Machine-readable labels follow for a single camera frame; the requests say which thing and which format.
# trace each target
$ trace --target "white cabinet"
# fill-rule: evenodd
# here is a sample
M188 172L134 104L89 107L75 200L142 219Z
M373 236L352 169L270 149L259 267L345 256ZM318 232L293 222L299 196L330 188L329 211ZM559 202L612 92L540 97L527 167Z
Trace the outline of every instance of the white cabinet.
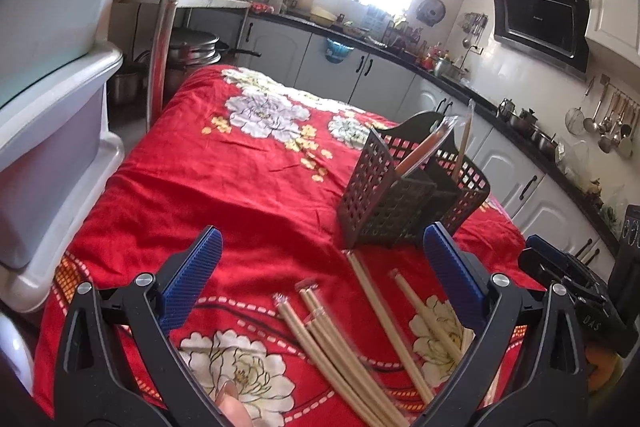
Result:
M640 0L591 0L586 38L598 61L622 78L640 68Z
M460 114L462 116L466 116L467 106L464 103L459 102L458 100L452 97L449 97L449 99L447 100L447 103L449 102L451 102L452 105L451 105L451 108L447 111L447 114L449 115ZM471 121L471 130L469 131L469 140L466 143L466 151L465 151L465 155L468 156L468 158L471 158L471 160L474 163L475 163L474 158L476 157L476 154L480 150L480 147L484 143L484 140L486 139L486 137L489 136L489 133L491 132L492 128L493 126L489 122L487 122L486 120L483 120L476 114L474 115L473 120ZM462 141L463 129L458 128L454 130L454 133L456 134L456 147L460 149L460 142Z
M393 120L414 76L403 66L369 55L349 103Z
M615 259L605 247L604 241L599 239L593 248L581 258L581 261L598 274L604 282L609 282Z
M543 172L498 130L493 129L474 157L491 192L513 217L544 177Z
M240 46L259 52L262 57L239 55L238 65L260 71L285 86L293 87L310 38L309 32L250 18Z
M446 101L447 94L443 90L423 77L416 75L396 112L394 120L403 122L416 113L435 111L441 102L440 110L443 110Z
M548 176L513 217L513 224L525 238L537 234L573 255L589 240L583 254L591 251L599 239L575 203Z
M349 102L368 54L354 50L340 64L334 64L327 60L325 51L326 37L313 35L295 87L322 98Z

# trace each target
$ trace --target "red bedspread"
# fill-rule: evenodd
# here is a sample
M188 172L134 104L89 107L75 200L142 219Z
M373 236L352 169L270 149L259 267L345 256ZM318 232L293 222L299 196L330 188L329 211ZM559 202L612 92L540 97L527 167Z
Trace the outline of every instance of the red bedspread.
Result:
M215 396L217 386L234 379L256 425L319 426L328 418L331 425L361 425L274 311L272 295L283 293L305 316L295 286L313 280L403 412L417 415L424 406L340 251L338 200L368 128L381 123L260 73L214 66L194 74L110 178L58 268L36 352L38 402L52 413L54 361L76 285L126 285L214 225L224 238L222 261L185 327L171 334L208 392ZM488 200L455 239L491 271L527 283L515 264L524 240L497 203ZM411 247L361 252L437 388L452 360L388 277L398 268L460 344L462 327L427 261ZM132 340L126 332L122 338L140 388L158 399Z

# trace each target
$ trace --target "blue gripper pad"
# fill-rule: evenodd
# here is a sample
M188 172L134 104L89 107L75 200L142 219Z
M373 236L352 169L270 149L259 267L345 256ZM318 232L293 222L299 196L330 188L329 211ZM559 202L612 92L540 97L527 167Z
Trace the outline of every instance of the blue gripper pad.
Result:
M162 315L158 323L164 334L184 325L221 256L222 234L212 227L191 247L161 294Z
M533 248L533 250L537 251L542 257L545 257L562 270L566 270L569 266L566 254L546 242L539 235L529 235L525 245L527 248Z
M487 324L487 290L440 223L424 230L424 254L436 272L460 323L479 335Z

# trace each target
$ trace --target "kitchen counter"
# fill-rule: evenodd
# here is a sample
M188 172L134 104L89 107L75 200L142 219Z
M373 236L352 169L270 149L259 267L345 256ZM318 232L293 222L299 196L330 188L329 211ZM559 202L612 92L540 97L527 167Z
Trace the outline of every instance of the kitchen counter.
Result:
M598 210L595 208L587 197L581 192L580 189L575 187L565 176L560 169L549 161L540 151L535 147L530 140L525 139L516 131L514 131L506 122L496 117L497 108L487 99L483 98L479 93L475 92L468 87L462 86L450 80L444 80L438 78L428 71L418 67L415 64L408 63L402 58L382 49L373 44L363 42L358 39L354 39L345 35L340 31L336 31L333 28L324 28L313 24L300 17L289 15L273 15L273 14L251 14L251 17L260 18L287 26L292 26L302 30L309 31L314 34L322 35L331 39L338 39L341 43L348 46L352 46L360 51L367 52L369 54L385 58L390 62L403 66L407 70L413 71L415 74L428 80L447 94L451 95L458 101L467 104L469 99L473 99L476 102L476 114L490 123L495 129L497 129L502 135L504 135L511 143L514 144L529 160L531 160L540 170L547 174L553 181L558 184L562 190L571 198L575 205L584 214L591 226L598 232L598 235L605 243L606 247L612 253L614 257L618 254L619 243L616 236L609 230L604 220L600 217Z

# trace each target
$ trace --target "black plastic basket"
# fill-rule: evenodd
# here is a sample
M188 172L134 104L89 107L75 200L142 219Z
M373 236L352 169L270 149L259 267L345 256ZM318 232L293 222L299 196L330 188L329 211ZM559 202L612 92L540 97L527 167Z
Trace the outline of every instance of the black plastic basket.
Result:
M451 235L487 198L489 182L465 156L456 184L458 149L451 133L430 160L402 178L395 167L444 115L422 112L392 129L371 129L338 207L345 246L416 243L441 221Z

